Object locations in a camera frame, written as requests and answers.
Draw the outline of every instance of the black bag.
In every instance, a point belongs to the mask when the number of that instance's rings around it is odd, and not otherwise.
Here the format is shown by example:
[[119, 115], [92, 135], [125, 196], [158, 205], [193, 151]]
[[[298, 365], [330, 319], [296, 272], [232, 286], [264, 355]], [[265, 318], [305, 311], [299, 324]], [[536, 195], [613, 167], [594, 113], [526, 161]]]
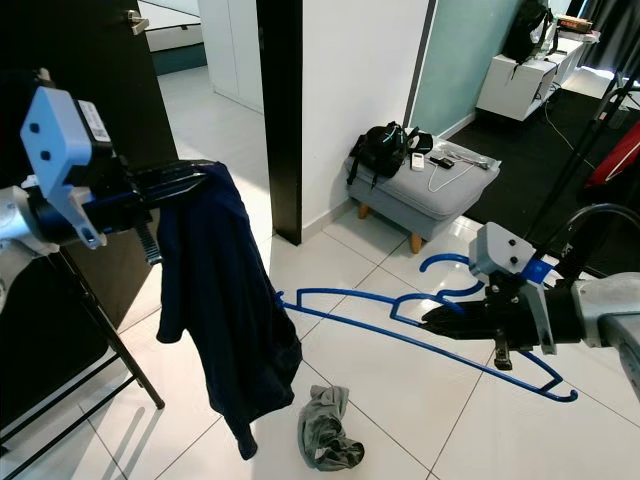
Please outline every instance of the black bag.
[[[544, 43], [549, 23], [553, 21], [551, 10], [540, 0], [525, 0], [513, 20], [507, 41], [502, 49], [503, 55], [512, 58], [519, 65], [534, 56]], [[534, 43], [531, 33], [543, 23], [540, 39]]]
[[360, 135], [349, 154], [354, 159], [347, 183], [353, 183], [360, 162], [374, 173], [371, 188], [378, 182], [378, 175], [393, 177], [404, 163], [409, 140], [415, 137], [417, 132], [418, 128], [415, 128], [407, 135], [404, 128], [396, 122], [391, 122], [386, 127], [373, 127], [366, 134]]

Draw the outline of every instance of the sticker label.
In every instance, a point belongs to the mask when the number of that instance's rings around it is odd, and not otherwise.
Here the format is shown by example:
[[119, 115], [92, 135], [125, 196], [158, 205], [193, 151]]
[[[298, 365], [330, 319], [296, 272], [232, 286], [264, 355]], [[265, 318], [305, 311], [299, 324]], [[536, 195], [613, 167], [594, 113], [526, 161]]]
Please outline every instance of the sticker label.
[[96, 106], [93, 103], [85, 102], [84, 100], [78, 100], [78, 105], [80, 105], [80, 110], [82, 110], [82, 114], [87, 121], [87, 125], [89, 125], [93, 138], [98, 142], [111, 143], [111, 137], [109, 137], [107, 129], [104, 128], [104, 123], [102, 123], [102, 119], [98, 114]]

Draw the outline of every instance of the crumpled gray fabric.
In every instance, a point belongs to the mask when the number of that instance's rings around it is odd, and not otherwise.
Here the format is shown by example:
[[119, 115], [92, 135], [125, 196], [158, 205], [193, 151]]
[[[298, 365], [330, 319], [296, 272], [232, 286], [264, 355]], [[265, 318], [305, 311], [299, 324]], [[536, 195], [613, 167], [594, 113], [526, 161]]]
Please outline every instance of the crumpled gray fabric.
[[348, 398], [344, 387], [311, 387], [311, 401], [298, 420], [300, 453], [311, 468], [334, 472], [362, 461], [364, 446], [348, 439], [342, 428]]

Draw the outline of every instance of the red object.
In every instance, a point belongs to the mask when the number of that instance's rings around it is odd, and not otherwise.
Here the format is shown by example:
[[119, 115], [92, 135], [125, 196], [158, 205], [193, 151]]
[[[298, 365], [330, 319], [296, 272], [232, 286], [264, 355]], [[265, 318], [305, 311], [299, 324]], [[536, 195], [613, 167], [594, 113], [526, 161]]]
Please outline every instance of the red object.
[[629, 165], [632, 165], [638, 159], [639, 153], [640, 122], [637, 122], [596, 168], [585, 186], [606, 185], [613, 177], [619, 175]]

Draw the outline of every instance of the gray ottoman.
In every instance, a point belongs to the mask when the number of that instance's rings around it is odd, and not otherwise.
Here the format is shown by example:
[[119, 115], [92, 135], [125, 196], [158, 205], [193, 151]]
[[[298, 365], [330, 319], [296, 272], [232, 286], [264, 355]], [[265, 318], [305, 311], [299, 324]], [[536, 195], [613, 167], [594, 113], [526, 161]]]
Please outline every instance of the gray ottoman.
[[[466, 158], [487, 161], [488, 170], [474, 166], [466, 173], [470, 164], [457, 161], [449, 170], [438, 167], [425, 159], [424, 170], [411, 170], [411, 160], [407, 157], [393, 178], [378, 177], [372, 189], [373, 172], [364, 165], [358, 166], [349, 195], [360, 202], [359, 217], [365, 218], [369, 208], [393, 220], [411, 233], [411, 251], [418, 253], [422, 240], [431, 240], [445, 230], [457, 217], [478, 201], [482, 191], [500, 172], [500, 162], [482, 157], [471, 150], [446, 140], [433, 137], [433, 153], [458, 154]], [[353, 158], [345, 162], [351, 171]]]

